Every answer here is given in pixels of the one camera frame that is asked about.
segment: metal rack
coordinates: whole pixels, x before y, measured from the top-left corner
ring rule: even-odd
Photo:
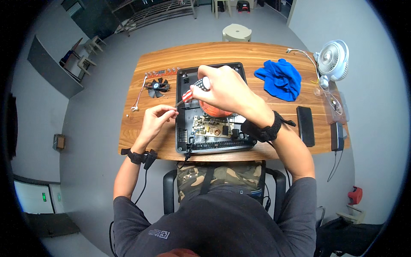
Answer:
[[[115,9],[111,9],[111,7],[108,5],[106,1],[107,6],[111,10],[111,13],[114,14],[118,22],[120,23],[120,32],[125,31],[128,36],[130,36],[130,31],[145,27],[156,22],[165,21],[168,19],[187,15],[193,15],[194,19],[197,18],[197,15],[194,10],[194,3],[196,0],[185,0],[184,5],[179,4],[178,0],[171,0],[150,6],[138,12],[135,12],[132,6],[132,3],[134,1],[136,0],[125,0]],[[134,14],[133,16],[131,16],[130,19],[128,19],[127,23],[122,24],[122,22],[116,16],[115,12],[128,5],[130,5]]]

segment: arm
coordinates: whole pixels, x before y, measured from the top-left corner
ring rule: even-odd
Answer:
[[[158,135],[163,124],[170,121],[170,118],[175,119],[177,115],[178,112],[175,107],[164,104],[147,109],[144,113],[140,134],[131,147],[131,152],[143,153],[148,144]],[[127,156],[114,181],[113,199],[118,196],[131,199],[139,178],[139,171],[140,165],[132,163]]]
[[[274,113],[271,108],[261,97],[254,94],[241,76],[230,67],[215,69],[202,65],[198,74],[199,78],[207,76],[210,79],[211,90],[205,92],[191,86],[193,98],[240,114],[260,128],[271,127],[274,124]],[[304,177],[315,178],[311,153],[288,125],[281,126],[277,139],[272,143],[280,160],[290,171],[293,182]]]

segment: smartphone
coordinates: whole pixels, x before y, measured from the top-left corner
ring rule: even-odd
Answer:
[[[297,107],[297,120],[298,120],[298,131],[301,140],[305,143],[307,147],[313,147],[315,145],[314,140],[314,124],[312,122],[311,108],[308,107]]]

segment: wood grain tabletop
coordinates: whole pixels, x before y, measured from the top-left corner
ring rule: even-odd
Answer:
[[[146,72],[164,70],[173,67],[189,68],[200,65],[240,62],[244,66],[247,84],[254,93],[263,98],[271,109],[276,110],[286,120],[293,120],[297,124],[297,106],[311,108],[314,122],[315,146],[310,147],[311,154],[331,151],[331,131],[326,120],[326,113],[321,96],[314,94],[318,84],[315,68],[311,61],[303,54],[286,53],[286,46],[253,42],[210,42],[176,46],[156,52],[146,53],[140,57],[127,94],[121,122],[118,153],[122,148],[130,148],[140,133],[146,109],[158,104],[175,105],[177,76],[164,76],[170,84],[170,90],[160,98],[151,98],[146,89],[143,89],[138,104],[138,110],[130,109],[137,100]],[[300,73],[301,92],[294,102],[286,102],[269,95],[264,90],[264,81],[254,76],[254,71],[263,67],[267,60],[277,62],[278,59],[290,62]],[[350,141],[345,140],[345,148]],[[159,135],[148,145],[158,153],[158,159],[184,160],[184,155],[175,151],[175,123],[166,122]],[[258,142],[253,148],[243,151],[211,152],[194,154],[191,161],[246,161],[278,159],[275,150],[268,143]]]

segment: blue cloth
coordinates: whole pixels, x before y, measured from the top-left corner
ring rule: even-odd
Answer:
[[[279,99],[292,102],[297,99],[301,89],[301,76],[291,63],[279,59],[277,63],[268,60],[264,68],[254,75],[264,80],[264,90]]]

